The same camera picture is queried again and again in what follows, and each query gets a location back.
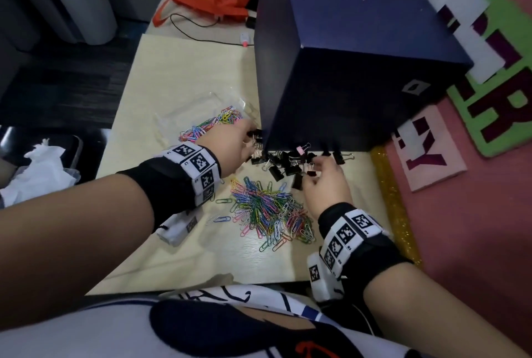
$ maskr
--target gray floor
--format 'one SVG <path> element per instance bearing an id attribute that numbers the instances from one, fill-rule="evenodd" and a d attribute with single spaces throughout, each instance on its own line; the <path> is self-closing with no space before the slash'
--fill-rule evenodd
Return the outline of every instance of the gray floor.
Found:
<path id="1" fill-rule="evenodd" d="M 106 45 L 39 43 L 0 100 L 0 125 L 111 128 L 146 26 L 122 22 Z"/>

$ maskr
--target pile of paper clips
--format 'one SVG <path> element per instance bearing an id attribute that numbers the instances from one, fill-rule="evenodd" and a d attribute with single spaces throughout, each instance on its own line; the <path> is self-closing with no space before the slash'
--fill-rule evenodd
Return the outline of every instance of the pile of paper clips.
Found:
<path id="1" fill-rule="evenodd" d="M 251 181 L 249 177 L 244 177 L 244 186 L 236 179 L 231 180 L 231 194 L 236 200 L 231 208 L 235 214 L 232 220 L 240 222 L 242 237 L 256 231 L 259 239 L 265 239 L 259 252 L 269 247 L 275 252 L 294 239 L 305 244 L 316 240 L 312 219 L 290 193 L 283 192 L 285 187 L 283 183 L 274 191 L 271 181 L 263 189 L 260 181 Z"/>
<path id="2" fill-rule="evenodd" d="M 181 142 L 190 141 L 196 142 L 199 137 L 214 127 L 215 124 L 235 124 L 237 120 L 242 119 L 242 113 L 236 110 L 234 106 L 229 106 L 221 111 L 219 115 L 203 121 L 197 126 L 192 126 L 191 129 L 183 131 L 179 135 Z"/>

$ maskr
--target blue paper clip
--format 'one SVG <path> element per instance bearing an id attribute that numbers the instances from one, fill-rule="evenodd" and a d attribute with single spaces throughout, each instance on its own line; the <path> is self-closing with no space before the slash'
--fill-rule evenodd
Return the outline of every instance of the blue paper clip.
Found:
<path id="1" fill-rule="evenodd" d="M 219 216 L 213 222 L 229 222 L 231 220 L 230 216 Z"/>

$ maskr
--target wooden table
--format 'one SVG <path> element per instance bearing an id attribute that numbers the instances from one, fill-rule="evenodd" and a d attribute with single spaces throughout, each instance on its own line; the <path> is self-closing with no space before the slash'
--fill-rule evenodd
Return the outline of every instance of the wooden table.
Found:
<path id="1" fill-rule="evenodd" d="M 98 177 L 134 167 L 165 147 L 158 134 L 155 113 L 165 114 L 210 91 L 231 90 L 258 111 L 259 99 L 253 48 L 195 42 L 156 35 L 144 35 L 124 90 L 113 129 L 98 171 Z M 355 153 L 355 160 L 343 165 L 355 204 L 368 211 L 389 229 L 388 217 L 368 153 Z M 267 186 L 269 172 L 245 164 L 236 173 L 248 175 Z M 282 183 L 274 183 L 274 188 Z M 229 197 L 230 179 L 216 192 Z M 293 190 L 295 198 L 303 194 Z M 276 252 L 263 253 L 263 240 L 250 233 L 241 237 L 233 222 L 206 224 L 214 214 L 229 215 L 226 204 L 207 202 L 203 218 L 184 243 L 170 247 L 155 235 L 100 282 L 90 294 L 127 293 L 186 288 L 203 283 L 217 274 L 232 274 L 240 283 L 269 283 L 308 280 L 306 258 L 322 244 L 299 241 L 285 244 Z"/>

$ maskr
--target gold glitter strip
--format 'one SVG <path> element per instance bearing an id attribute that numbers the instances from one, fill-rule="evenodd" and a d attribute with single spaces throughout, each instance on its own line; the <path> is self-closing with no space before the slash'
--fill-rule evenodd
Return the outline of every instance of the gold glitter strip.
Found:
<path id="1" fill-rule="evenodd" d="M 408 214 L 401 199 L 401 193 L 395 181 L 394 172 L 390 166 L 386 149 L 382 146 L 371 150 L 371 159 L 377 173 L 380 192 L 386 204 L 386 212 L 395 237 L 395 244 L 401 254 L 414 261 L 418 267 L 422 267 L 421 256 L 412 230 Z"/>

